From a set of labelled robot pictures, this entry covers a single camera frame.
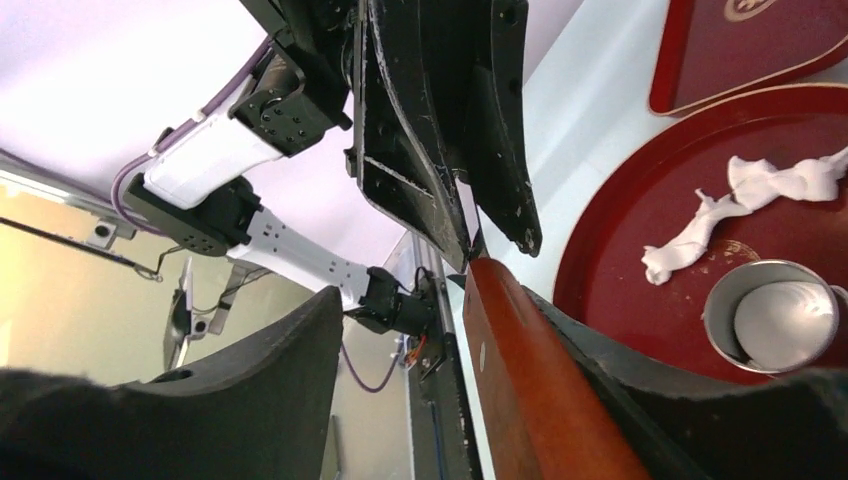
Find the rectangular red tray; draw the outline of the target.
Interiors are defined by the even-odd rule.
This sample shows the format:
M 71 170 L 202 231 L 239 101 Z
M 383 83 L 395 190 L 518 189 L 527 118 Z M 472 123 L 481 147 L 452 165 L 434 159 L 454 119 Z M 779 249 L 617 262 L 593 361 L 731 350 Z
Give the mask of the rectangular red tray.
M 828 69 L 847 56 L 847 4 L 671 1 L 648 95 L 658 116 Z

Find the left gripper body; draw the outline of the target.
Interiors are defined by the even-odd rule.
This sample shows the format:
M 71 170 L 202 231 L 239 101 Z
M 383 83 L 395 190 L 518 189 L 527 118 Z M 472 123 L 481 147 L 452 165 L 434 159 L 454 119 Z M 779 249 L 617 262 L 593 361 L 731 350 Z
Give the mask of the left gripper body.
M 265 31 L 249 91 L 229 116 L 286 157 L 318 144 L 353 121 L 344 112 L 352 89 L 354 33 L 362 1 L 244 1 Z

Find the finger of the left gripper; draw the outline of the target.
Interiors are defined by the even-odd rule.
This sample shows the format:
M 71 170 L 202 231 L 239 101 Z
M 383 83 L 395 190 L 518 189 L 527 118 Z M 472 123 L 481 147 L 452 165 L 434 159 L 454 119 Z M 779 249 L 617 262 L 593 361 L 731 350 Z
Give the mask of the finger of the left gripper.
M 465 168 L 472 4 L 357 1 L 349 22 L 358 187 L 460 271 L 471 249 L 456 176 Z
M 523 117 L 526 1 L 462 1 L 467 95 L 461 178 L 474 218 L 481 210 L 526 255 L 537 256 L 542 228 L 529 178 Z

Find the small metal cup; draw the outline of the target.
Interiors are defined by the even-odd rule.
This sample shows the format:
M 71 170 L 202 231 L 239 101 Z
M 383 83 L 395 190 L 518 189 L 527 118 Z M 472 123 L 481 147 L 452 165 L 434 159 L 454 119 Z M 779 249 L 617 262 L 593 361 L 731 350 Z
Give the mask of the small metal cup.
M 702 320 L 713 349 L 732 365 L 753 373 L 775 375 L 808 367 L 834 349 L 837 341 L 847 334 L 847 303 L 840 307 L 840 327 L 831 347 L 813 363 L 784 373 L 764 372 L 754 367 L 742 351 L 733 331 L 733 315 L 742 297 L 753 289 L 782 281 L 808 281 L 836 285 L 824 280 L 813 270 L 787 260 L 758 260 L 734 268 L 711 289 L 705 301 Z

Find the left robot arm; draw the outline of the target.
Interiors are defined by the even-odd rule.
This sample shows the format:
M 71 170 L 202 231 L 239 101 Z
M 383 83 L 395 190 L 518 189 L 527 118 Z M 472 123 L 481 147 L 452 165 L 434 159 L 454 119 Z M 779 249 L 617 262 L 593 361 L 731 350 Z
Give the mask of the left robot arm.
M 460 190 L 518 250 L 542 228 L 526 163 L 525 1 L 248 1 L 267 33 L 247 90 L 164 136 L 125 202 L 200 255 L 249 262 L 319 290 L 335 287 L 377 333 L 419 335 L 435 297 L 404 294 L 383 268 L 330 252 L 279 219 L 246 178 L 349 130 L 350 175 L 368 203 L 455 270 L 482 253 Z

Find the round red plate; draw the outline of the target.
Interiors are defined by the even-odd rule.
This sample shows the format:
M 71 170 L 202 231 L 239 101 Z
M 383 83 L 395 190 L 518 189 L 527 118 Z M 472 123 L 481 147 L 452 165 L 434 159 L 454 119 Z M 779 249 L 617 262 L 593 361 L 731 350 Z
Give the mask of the round red plate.
M 752 385 L 767 376 L 723 358 L 703 320 L 736 267 L 785 260 L 847 283 L 847 177 L 815 199 L 779 177 L 847 154 L 847 88 L 771 87 L 706 107 L 661 131 L 603 184 L 564 250 L 553 302 L 662 363 Z M 770 195 L 758 201 L 752 188 Z

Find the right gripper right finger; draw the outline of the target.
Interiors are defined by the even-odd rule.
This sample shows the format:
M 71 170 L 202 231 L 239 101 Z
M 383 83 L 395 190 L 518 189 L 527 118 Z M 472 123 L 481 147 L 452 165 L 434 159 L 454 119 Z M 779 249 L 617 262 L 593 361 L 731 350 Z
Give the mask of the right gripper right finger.
M 846 371 L 731 384 L 651 359 L 529 297 L 655 478 L 846 478 Z

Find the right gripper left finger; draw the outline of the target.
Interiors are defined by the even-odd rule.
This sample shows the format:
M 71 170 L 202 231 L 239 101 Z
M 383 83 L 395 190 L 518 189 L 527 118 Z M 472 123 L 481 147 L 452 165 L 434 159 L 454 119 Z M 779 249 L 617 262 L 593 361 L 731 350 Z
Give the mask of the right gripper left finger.
M 149 382 L 1 372 L 5 479 L 316 479 L 342 337 L 334 287 Z

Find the white dough ball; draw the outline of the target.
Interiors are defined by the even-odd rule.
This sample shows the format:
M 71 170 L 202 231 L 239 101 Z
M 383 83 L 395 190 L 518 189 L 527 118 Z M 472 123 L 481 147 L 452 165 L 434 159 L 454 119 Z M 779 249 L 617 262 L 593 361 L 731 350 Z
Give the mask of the white dough ball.
M 693 265 L 707 251 L 715 227 L 724 219 L 753 214 L 774 200 L 826 202 L 838 198 L 838 183 L 847 173 L 845 148 L 819 158 L 803 159 L 779 170 L 766 159 L 733 156 L 727 164 L 730 192 L 719 199 L 697 189 L 700 204 L 692 219 L 660 247 L 646 246 L 641 258 L 645 278 L 659 286 L 672 273 Z

